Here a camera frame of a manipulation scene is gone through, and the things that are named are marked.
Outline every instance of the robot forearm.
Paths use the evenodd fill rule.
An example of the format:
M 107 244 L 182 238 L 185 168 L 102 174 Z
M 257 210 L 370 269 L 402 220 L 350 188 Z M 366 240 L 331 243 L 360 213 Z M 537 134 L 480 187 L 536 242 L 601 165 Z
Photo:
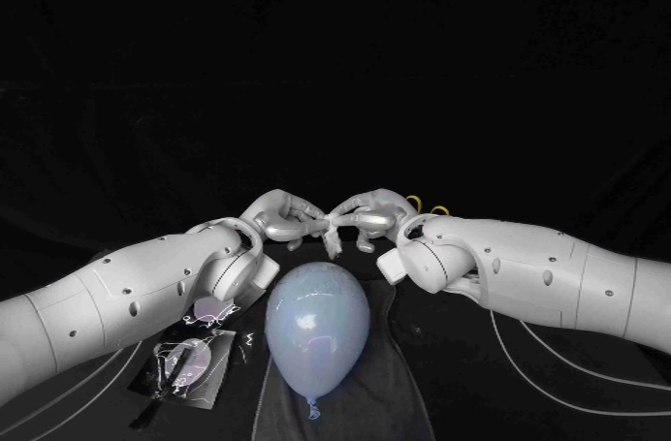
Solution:
M 250 258 L 233 228 L 253 235 L 252 227 L 226 220 L 234 220 L 230 226 L 130 245 L 0 302 L 0 406 L 57 374 L 168 328 L 198 299 L 236 293 L 239 278 L 266 288 L 278 264 L 263 256 L 260 242 L 253 250 L 263 261 Z
M 671 354 L 670 264 L 539 226 L 420 215 L 379 266 L 394 284 L 409 274 L 432 293 L 462 294 L 524 322 L 604 332 Z

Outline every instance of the light blue balloon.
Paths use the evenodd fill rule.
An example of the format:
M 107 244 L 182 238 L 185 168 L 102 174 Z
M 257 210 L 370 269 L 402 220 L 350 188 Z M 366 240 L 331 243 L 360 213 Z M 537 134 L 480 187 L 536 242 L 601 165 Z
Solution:
M 357 278 L 330 262 L 295 268 L 278 283 L 266 311 L 273 360 L 291 388 L 318 397 L 340 385 L 367 344 L 371 309 Z

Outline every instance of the packaging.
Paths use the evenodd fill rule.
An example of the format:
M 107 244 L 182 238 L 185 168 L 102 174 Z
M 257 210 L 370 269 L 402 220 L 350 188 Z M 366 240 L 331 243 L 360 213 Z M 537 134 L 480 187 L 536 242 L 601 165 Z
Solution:
M 195 302 L 184 319 L 165 330 L 129 385 L 130 391 L 155 396 L 164 388 L 182 349 L 190 346 L 194 352 L 165 401 L 208 410 L 214 407 L 229 364 L 247 363 L 252 349 L 257 347 L 253 346 L 253 332 L 236 333 L 224 328 L 239 320 L 265 293 L 266 290 L 250 285 L 236 301 L 205 298 Z

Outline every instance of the wire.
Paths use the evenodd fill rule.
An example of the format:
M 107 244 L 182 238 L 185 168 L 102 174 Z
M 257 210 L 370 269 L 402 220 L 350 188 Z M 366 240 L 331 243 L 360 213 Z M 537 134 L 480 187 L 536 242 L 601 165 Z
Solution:
M 133 357 L 136 357 L 136 353 L 138 353 L 138 350 L 141 349 L 141 345 L 143 344 L 145 341 L 141 341 L 138 343 L 138 346 L 136 346 L 136 349 L 133 351 L 133 354 L 130 355 L 129 357 L 129 360 L 126 361 L 126 365 L 123 366 L 122 370 L 119 371 L 119 373 L 116 374 L 115 378 L 112 378 L 112 381 L 109 382 L 109 385 L 103 388 L 103 390 L 99 392 L 99 394 L 96 395 L 96 397 L 87 402 L 87 404 L 84 405 L 84 407 L 52 428 L 50 429 L 48 431 L 45 431 L 39 436 L 37 436 L 35 438 L 31 439 L 31 441 L 38 441 L 38 439 L 42 439 L 52 431 L 57 431 L 57 429 L 60 429 L 76 417 L 77 415 L 80 415 L 80 413 L 84 411 L 84 409 L 94 403 L 96 399 L 103 395 L 103 393 L 109 390 L 109 387 L 113 385 L 113 382 L 116 381 L 116 379 L 119 378 L 120 374 L 123 373 L 123 370 L 126 369 L 126 367 L 129 366 L 130 364 L 130 361 L 133 360 Z
M 494 331 L 497 332 L 497 337 L 500 338 L 500 343 L 501 347 L 504 349 L 504 352 L 507 353 L 508 360 L 511 361 L 511 364 L 514 365 L 514 369 L 520 373 L 521 377 L 527 380 L 529 384 L 556 402 L 560 404 L 566 405 L 572 409 L 579 410 L 581 412 L 588 412 L 589 414 L 598 414 L 598 415 L 609 415 L 612 417 L 663 417 L 671 415 L 671 411 L 663 411 L 663 412 L 608 412 L 605 410 L 595 410 L 595 409 L 588 409 L 585 407 L 579 407 L 578 405 L 573 405 L 571 402 L 563 401 L 559 397 L 555 397 L 543 388 L 539 387 L 539 385 L 532 381 L 532 379 L 527 377 L 524 372 L 520 370 L 514 359 L 511 357 L 511 354 L 508 353 L 507 345 L 504 344 L 504 339 L 501 338 L 500 334 L 500 329 L 497 328 L 497 320 L 494 319 L 494 311 L 490 310 L 490 314 L 493 316 L 493 325 L 494 325 Z
M 578 368 L 581 371 L 585 371 L 585 373 L 604 378 L 605 380 L 611 380 L 615 383 L 624 383 L 625 385 L 633 385 L 633 386 L 643 386 L 644 388 L 653 388 L 654 390 L 663 390 L 663 391 L 671 391 L 671 386 L 664 386 L 664 385 L 656 385 L 654 383 L 644 383 L 641 381 L 633 381 L 633 380 L 624 380 L 622 378 L 617 378 L 614 376 L 604 375 L 598 373 L 596 371 L 589 370 L 588 368 L 584 368 L 581 365 L 573 363 L 566 357 L 560 355 L 560 353 L 550 347 L 550 345 L 543 341 L 543 339 L 536 335 L 534 331 L 529 328 L 527 324 L 520 320 L 521 325 L 527 328 L 527 331 L 532 333 L 532 335 L 536 337 L 539 342 L 546 346 L 549 351 L 562 359 L 563 362 L 566 362 L 573 368 Z
M 2 431 L 0 431 L 0 436 L 3 434 L 8 434 L 18 426 L 22 426 L 34 417 L 37 417 L 50 407 L 52 407 L 57 403 L 60 403 L 65 397 L 68 397 L 87 383 L 91 381 L 91 378 L 104 370 L 104 368 L 113 363 L 113 360 L 119 357 L 119 354 L 123 352 L 123 349 L 120 351 L 116 351 L 115 355 L 110 357 L 109 361 L 103 364 L 103 366 L 89 375 L 89 377 L 80 381 L 77 386 L 67 390 L 64 394 L 61 394 L 48 404 L 45 404 L 31 415 L 24 417 L 14 425 L 8 426 Z

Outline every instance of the cable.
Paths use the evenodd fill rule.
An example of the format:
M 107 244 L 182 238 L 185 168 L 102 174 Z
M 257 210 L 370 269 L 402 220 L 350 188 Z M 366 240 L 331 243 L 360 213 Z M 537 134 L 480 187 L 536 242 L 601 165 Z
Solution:
M 141 345 L 143 344 L 145 341 L 141 341 L 136 346 L 136 350 L 133 351 L 133 354 L 129 357 L 129 360 L 126 361 L 126 365 L 123 366 L 122 370 L 116 374 L 115 378 L 112 378 L 112 381 L 109 382 L 109 385 L 103 388 L 103 390 L 99 392 L 96 397 L 87 402 L 84 407 L 48 431 L 45 431 L 39 436 L 31 439 L 31 441 L 38 441 L 38 439 L 42 439 L 52 431 L 57 431 L 76 417 L 80 415 L 80 413 L 84 411 L 84 409 L 94 403 L 96 399 L 103 395 L 103 393 L 109 390 L 109 387 L 113 385 L 113 382 L 119 378 L 120 374 L 123 373 L 123 370 L 130 364 L 130 361 L 133 360 L 133 357 L 136 357 L 138 350 L 141 349 Z
M 604 378 L 605 380 L 611 380 L 615 383 L 624 383 L 625 385 L 633 385 L 633 386 L 643 386 L 644 388 L 653 388 L 654 390 L 663 390 L 663 391 L 671 391 L 671 386 L 663 386 L 663 385 L 656 385 L 654 383 L 644 383 L 641 381 L 633 381 L 633 380 L 624 380 L 622 378 L 617 378 L 614 376 L 604 375 L 598 373 L 596 371 L 589 370 L 588 368 L 584 368 L 581 365 L 573 363 L 566 357 L 560 355 L 560 353 L 550 347 L 550 345 L 543 341 L 543 339 L 536 335 L 534 331 L 529 328 L 527 324 L 520 320 L 521 325 L 527 328 L 527 331 L 532 333 L 532 335 L 536 337 L 539 342 L 546 346 L 549 351 L 562 359 L 563 362 L 566 362 L 573 368 L 578 368 L 581 371 L 585 371 L 585 373 Z
M 520 370 L 514 359 L 511 357 L 511 354 L 508 353 L 507 345 L 504 344 L 504 339 L 501 338 L 500 334 L 500 329 L 497 328 L 497 320 L 494 319 L 494 311 L 490 310 L 490 314 L 493 316 L 493 325 L 494 325 L 494 331 L 497 332 L 497 337 L 500 338 L 500 343 L 501 347 L 504 349 L 504 352 L 507 353 L 508 360 L 511 361 L 511 364 L 514 365 L 514 369 L 520 373 L 521 377 L 527 380 L 529 384 L 555 401 L 559 402 L 560 404 L 566 405 L 566 407 L 571 407 L 572 409 L 579 410 L 581 412 L 588 412 L 589 414 L 598 414 L 598 415 L 609 415 L 612 417 L 663 417 L 663 416 L 670 416 L 671 411 L 664 411 L 664 412 L 608 412 L 605 410 L 595 410 L 595 409 L 586 409 L 585 407 L 579 407 L 578 405 L 573 405 L 572 403 L 563 401 L 558 397 L 555 397 L 543 388 L 539 387 L 539 385 L 532 381 L 532 379 L 527 377 L 524 372 Z
M 77 386 L 67 390 L 64 394 L 61 394 L 48 404 L 45 404 L 31 415 L 24 417 L 14 425 L 8 426 L 2 431 L 0 431 L 0 436 L 3 434 L 8 434 L 18 426 L 22 426 L 34 417 L 37 417 L 50 407 L 52 407 L 61 400 L 64 400 L 65 397 L 68 397 L 91 380 L 91 378 L 104 370 L 104 368 L 113 363 L 113 360 L 119 357 L 119 354 L 123 352 L 123 349 L 120 351 L 116 351 L 115 355 L 110 357 L 109 361 L 103 364 L 103 366 L 89 375 L 89 377 L 80 381 Z

